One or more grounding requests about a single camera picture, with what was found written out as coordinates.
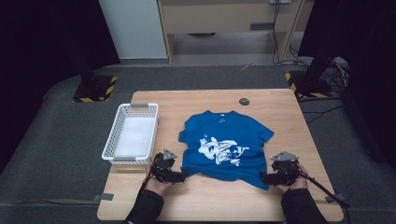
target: white plastic basket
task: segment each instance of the white plastic basket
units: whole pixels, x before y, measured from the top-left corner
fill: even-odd
[[[150,163],[157,126],[157,104],[120,105],[102,159],[112,164]]]

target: t-shirt sleeve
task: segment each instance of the t-shirt sleeve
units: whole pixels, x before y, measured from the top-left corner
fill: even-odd
[[[270,140],[274,135],[274,132],[272,130],[265,127],[255,119],[252,119],[249,125],[252,130],[254,130],[254,135],[258,138],[261,146],[263,146],[263,144]]]
[[[195,116],[192,116],[186,122],[184,122],[184,130],[178,134],[178,141],[187,143],[189,137],[194,134],[196,128],[197,118]]]

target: gray carpet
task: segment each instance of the gray carpet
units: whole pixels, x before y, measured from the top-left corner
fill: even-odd
[[[79,77],[48,91],[35,120],[0,176],[0,223],[118,223],[96,217],[97,205],[18,203],[42,199],[91,200],[103,192],[110,163],[101,159],[117,108],[135,91],[288,88],[295,66],[108,67],[118,77],[106,102],[72,103]],[[300,103],[326,111],[340,100]],[[306,121],[319,114],[305,114]],[[396,223],[396,172],[373,162],[343,108],[308,124],[330,180],[352,205],[351,223]]]

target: white cabinet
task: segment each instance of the white cabinet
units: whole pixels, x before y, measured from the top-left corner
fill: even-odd
[[[99,3],[120,59],[167,59],[156,0]]]

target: metal bracket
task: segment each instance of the metal bracket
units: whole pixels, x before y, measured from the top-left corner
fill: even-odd
[[[271,160],[273,160],[273,161],[294,161],[294,160],[298,160],[298,158],[299,158],[298,156],[291,154],[287,151],[281,151],[280,153],[271,157]]]
[[[163,159],[165,161],[169,161],[175,158],[177,158],[177,155],[175,153],[169,151],[167,148],[163,149]]]
[[[101,195],[94,195],[92,200],[95,202],[100,202],[101,200],[112,201],[114,194],[102,193]]]

